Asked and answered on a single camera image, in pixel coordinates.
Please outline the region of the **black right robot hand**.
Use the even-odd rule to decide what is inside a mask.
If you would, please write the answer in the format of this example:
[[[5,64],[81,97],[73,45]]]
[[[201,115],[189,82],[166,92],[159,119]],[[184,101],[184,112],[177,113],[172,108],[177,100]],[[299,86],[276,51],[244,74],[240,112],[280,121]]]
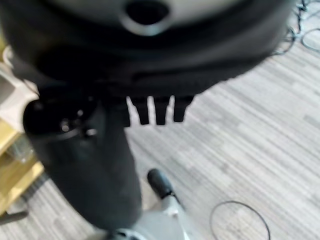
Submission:
[[[22,117],[46,173],[70,205],[107,231],[141,216],[125,128],[182,122],[194,98],[271,56],[292,0],[3,0],[13,74],[38,87]]]

